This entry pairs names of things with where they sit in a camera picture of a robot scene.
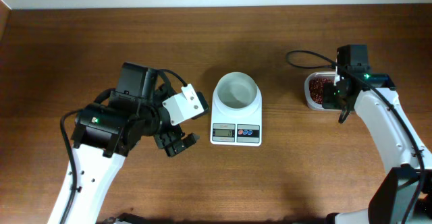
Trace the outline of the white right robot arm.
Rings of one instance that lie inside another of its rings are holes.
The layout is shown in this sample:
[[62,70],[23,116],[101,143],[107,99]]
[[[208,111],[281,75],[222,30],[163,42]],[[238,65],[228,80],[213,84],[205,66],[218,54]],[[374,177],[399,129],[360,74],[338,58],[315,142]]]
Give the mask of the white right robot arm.
[[323,87],[322,106],[339,110],[339,123],[355,112],[366,125],[386,177],[366,209],[331,213],[326,223],[430,223],[431,151],[405,115],[387,74],[374,74],[367,46],[337,49],[333,83]]

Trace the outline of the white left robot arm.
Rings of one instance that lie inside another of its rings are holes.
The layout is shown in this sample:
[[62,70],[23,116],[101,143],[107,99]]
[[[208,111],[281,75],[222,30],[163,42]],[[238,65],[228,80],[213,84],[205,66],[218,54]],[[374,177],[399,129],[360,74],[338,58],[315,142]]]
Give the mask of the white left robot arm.
[[75,110],[71,136],[60,129],[69,163],[50,223],[96,223],[104,199],[126,157],[142,137],[174,157],[195,144],[195,133],[180,124],[208,111],[201,92],[191,84],[180,93],[168,84],[139,88],[109,88],[83,109]]

